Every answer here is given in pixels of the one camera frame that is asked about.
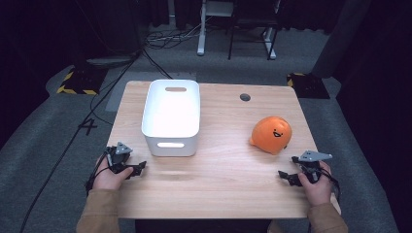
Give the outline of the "white plastic storage bin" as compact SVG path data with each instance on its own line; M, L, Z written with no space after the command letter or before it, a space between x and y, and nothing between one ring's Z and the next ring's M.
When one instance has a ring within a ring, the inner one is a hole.
M200 90L196 81L151 82L141 124L151 154L194 155L200 116Z

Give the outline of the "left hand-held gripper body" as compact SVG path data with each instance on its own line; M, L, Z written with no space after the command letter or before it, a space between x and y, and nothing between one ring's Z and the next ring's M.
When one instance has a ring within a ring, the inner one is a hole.
M118 142L115 146L107 147L106 152L109 169L112 172L121 172L126 168L126 161L133 149L122 142Z

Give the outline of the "black metal chair frame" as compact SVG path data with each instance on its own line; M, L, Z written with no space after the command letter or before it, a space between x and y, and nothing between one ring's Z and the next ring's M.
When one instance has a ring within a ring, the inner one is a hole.
M281 0L233 0L233 11L229 27L228 59L231 59L234 35L237 29L262 28L261 42L263 44L263 32L266 28L272 27L276 29L278 34L280 29L280 21L278 19L280 3Z

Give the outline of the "person's left hand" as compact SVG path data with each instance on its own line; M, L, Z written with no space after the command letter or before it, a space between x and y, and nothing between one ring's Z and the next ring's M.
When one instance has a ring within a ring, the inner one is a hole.
M114 174L107 168L107 158L103 157L102 162L98 166L97 173L93 182L93 189L110 189L118 190L124 180L126 180L132 173L132 168L126 168L118 174Z

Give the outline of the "orange round face toy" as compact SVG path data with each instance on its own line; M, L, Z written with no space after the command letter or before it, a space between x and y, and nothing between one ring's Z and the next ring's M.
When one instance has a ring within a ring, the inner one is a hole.
M270 154L278 154L285 149L292 138L292 128L279 116L261 119L254 127L249 140L255 146Z

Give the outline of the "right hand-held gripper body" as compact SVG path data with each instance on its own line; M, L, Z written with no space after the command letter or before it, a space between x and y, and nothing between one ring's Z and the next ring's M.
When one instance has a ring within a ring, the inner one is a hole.
M292 162L298 164L310 183L316 183L321 174L320 162L332 159L330 153L307 150L301 156L293 156Z

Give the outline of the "white desk leg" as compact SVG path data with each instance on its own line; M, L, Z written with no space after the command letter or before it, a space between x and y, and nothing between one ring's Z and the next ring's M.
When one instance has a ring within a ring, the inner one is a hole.
M267 59L273 60L277 57L276 52L274 50L274 45L277 37L277 30L268 27L263 32L263 41L267 51Z
M205 54L205 39L206 39L206 3L207 0L202 0L201 16L200 16L200 31L198 37L197 54L202 56Z

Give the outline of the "black yellow striped base plate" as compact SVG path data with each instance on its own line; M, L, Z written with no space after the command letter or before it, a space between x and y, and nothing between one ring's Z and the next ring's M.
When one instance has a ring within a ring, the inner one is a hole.
M323 81L312 74L290 73L287 84L294 89L298 98L329 99Z
M72 68L64 77L57 93L97 95L103 84L107 69L80 70Z

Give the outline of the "person's right hand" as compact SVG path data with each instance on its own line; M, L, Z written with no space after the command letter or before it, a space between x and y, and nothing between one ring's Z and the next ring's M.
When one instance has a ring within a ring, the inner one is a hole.
M299 173L298 178L311 207L330 202L332 182L326 175L321 175L316 183L310 183L303 173Z

